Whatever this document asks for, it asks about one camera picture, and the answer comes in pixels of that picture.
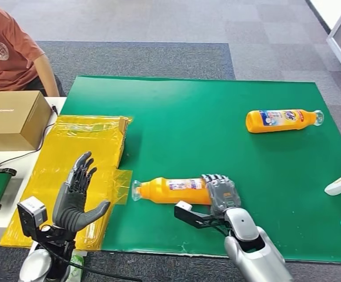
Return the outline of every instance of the bottle label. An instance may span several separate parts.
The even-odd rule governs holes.
[[[202,179],[170,179],[166,180],[166,185],[171,190],[202,189]]]
[[[265,126],[290,125],[297,120],[304,121],[304,115],[299,110],[260,110]]]

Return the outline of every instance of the humanoid robot hand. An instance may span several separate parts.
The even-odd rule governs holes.
[[[241,200],[234,183],[219,174],[203,174],[211,198],[211,213],[214,216],[223,214],[230,207],[240,207]]]
[[[110,205],[104,200],[98,207],[85,212],[87,189],[97,168],[89,171],[93,159],[86,152],[75,162],[67,179],[62,184],[53,210],[53,223],[71,232],[80,231],[87,225],[104,216]]]

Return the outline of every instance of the bottle cap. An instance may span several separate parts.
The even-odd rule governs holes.
[[[138,180],[135,180],[132,185],[132,197],[134,201],[138,201],[141,198],[141,185],[141,183]]]
[[[316,121],[314,122],[314,125],[316,126],[321,125],[324,119],[324,113],[320,110],[315,110],[314,113],[316,113]]]

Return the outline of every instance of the box lid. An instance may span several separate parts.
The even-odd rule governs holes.
[[[39,91],[0,92],[0,133],[21,132]]]

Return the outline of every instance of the green table mat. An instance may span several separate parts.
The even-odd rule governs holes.
[[[250,134],[254,109],[320,109],[322,126]],[[122,169],[133,180],[221,173],[290,260],[341,262],[341,135],[314,83],[79,76],[65,115],[132,116]],[[225,255],[223,237],[175,219],[171,204],[116,206],[103,250]]]

